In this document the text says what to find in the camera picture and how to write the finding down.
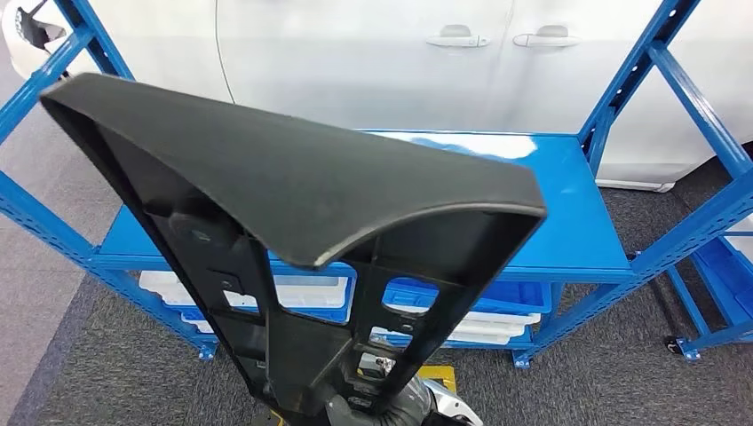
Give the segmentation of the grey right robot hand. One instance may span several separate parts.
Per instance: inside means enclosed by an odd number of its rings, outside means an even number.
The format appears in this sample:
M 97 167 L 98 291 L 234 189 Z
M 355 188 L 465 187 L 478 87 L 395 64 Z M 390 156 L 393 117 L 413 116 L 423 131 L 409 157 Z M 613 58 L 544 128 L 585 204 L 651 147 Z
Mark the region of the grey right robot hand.
M 367 377 L 385 378 L 394 361 L 385 357 L 363 354 L 358 370 Z M 352 410 L 351 405 L 340 395 L 334 395 L 325 404 L 325 410 L 331 425 L 399 425 L 403 423 L 400 407 L 390 404 L 380 414 L 367 414 Z

